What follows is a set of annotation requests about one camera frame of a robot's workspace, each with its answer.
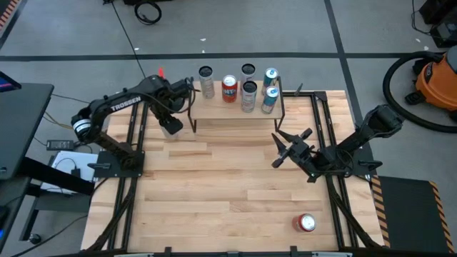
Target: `wooden table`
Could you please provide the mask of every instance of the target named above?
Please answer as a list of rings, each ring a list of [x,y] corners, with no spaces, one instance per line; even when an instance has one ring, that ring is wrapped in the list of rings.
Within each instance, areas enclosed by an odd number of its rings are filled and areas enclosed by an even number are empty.
[[[327,96],[341,141],[353,133],[346,95],[327,91]],[[284,98],[284,104],[282,130],[298,134],[308,127],[316,130],[309,98]],[[130,113],[125,109],[111,116],[110,136],[126,140]],[[202,120],[194,134],[186,114],[176,117],[184,128],[177,139],[165,139],[158,121],[149,115],[129,252],[163,252],[166,246],[174,252],[289,251],[290,246],[299,251],[337,250],[325,179],[306,183],[306,174],[290,160],[279,169],[271,168],[277,157],[273,121]],[[318,148],[316,133],[307,143]],[[118,179],[110,178],[93,197],[81,248],[90,246],[109,222],[117,185]],[[346,185],[354,216],[382,244],[369,185],[354,177]],[[305,212],[316,217],[316,230],[295,232],[291,220]],[[340,216],[348,245],[346,221]]]

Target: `computer monitor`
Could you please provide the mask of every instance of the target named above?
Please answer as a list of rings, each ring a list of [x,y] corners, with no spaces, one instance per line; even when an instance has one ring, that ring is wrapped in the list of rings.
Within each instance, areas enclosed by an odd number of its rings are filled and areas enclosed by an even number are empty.
[[[21,84],[15,82],[15,80],[0,71],[0,93],[16,89],[21,89]]]

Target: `red object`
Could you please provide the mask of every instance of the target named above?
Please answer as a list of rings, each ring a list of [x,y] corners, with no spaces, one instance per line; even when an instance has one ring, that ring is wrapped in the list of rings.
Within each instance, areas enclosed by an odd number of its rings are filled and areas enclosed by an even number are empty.
[[[238,81],[235,76],[227,75],[222,79],[222,99],[227,103],[236,101],[238,91]]]
[[[303,224],[302,224],[301,220],[303,219],[303,217],[304,217],[305,215],[308,215],[308,214],[307,214],[307,213],[301,214],[300,216],[295,216],[295,217],[293,217],[293,219],[292,219],[292,226],[293,226],[293,228],[295,228],[295,230],[298,231],[298,232],[311,232],[311,231],[314,230],[314,228],[311,229],[311,230],[308,230],[308,229],[306,229],[305,227],[303,227]]]
[[[164,68],[163,67],[159,68],[159,76],[162,77],[163,79],[165,79],[165,74],[164,74]]]

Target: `shop vac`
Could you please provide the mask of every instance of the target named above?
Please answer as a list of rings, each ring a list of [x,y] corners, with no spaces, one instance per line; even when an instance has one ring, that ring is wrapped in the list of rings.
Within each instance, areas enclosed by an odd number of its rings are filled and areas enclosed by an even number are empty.
[[[417,75],[416,90],[405,97],[406,103],[416,105],[423,102],[433,104],[449,112],[449,117],[457,122],[457,46],[446,53],[417,51],[396,61],[387,71],[383,80],[383,93],[387,103],[405,119],[433,131],[457,133],[457,126],[445,126],[419,118],[403,108],[393,98],[391,79],[396,70],[406,62],[418,59],[413,65]]]

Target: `concrete floor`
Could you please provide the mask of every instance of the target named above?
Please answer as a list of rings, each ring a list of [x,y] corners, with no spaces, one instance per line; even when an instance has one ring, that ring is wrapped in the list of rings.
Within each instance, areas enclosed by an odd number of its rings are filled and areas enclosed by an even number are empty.
[[[423,2],[416,0],[416,8]],[[53,84],[54,93],[87,101],[137,85],[141,80],[137,63],[120,56],[132,55],[129,42],[112,6],[101,3],[102,0],[23,0],[20,16],[0,48],[0,70],[17,81]],[[411,28],[409,0],[173,0],[159,5],[162,20],[155,26],[144,26],[136,20],[133,7],[116,1],[119,16],[138,48],[136,53],[145,55],[141,65],[146,74],[156,74],[162,66],[167,78],[174,81],[197,76],[198,67],[204,64],[213,67],[215,77],[237,74],[246,62],[256,65],[259,71],[274,66],[281,73],[285,89],[295,89],[303,82],[303,89],[347,90],[356,118],[385,102],[381,83],[395,59],[387,55],[346,59],[344,54],[408,53],[424,48],[443,51],[430,37]],[[329,8],[333,9],[336,24],[330,22]],[[416,21],[419,28],[427,29],[420,16]],[[338,34],[341,41],[333,37]],[[226,58],[211,55],[215,53],[226,54]],[[39,57],[46,61],[36,61]],[[261,79],[260,72],[256,78]],[[411,79],[413,74],[408,67],[393,78],[393,91],[400,101],[411,90]],[[83,106],[52,98],[47,111],[68,124]],[[430,106],[412,110],[427,119],[450,123],[445,114]],[[76,139],[72,131],[47,121],[40,124],[36,137],[42,141]],[[394,137],[371,143],[374,158],[384,162],[378,174],[438,184],[454,236],[455,146],[456,135],[428,131],[408,121]],[[35,141],[27,153],[45,163],[51,154]],[[31,198],[26,198],[2,256],[31,246],[17,241],[30,205]],[[33,232],[46,238],[82,215],[43,212]],[[78,251],[84,222],[79,221],[25,256]]]

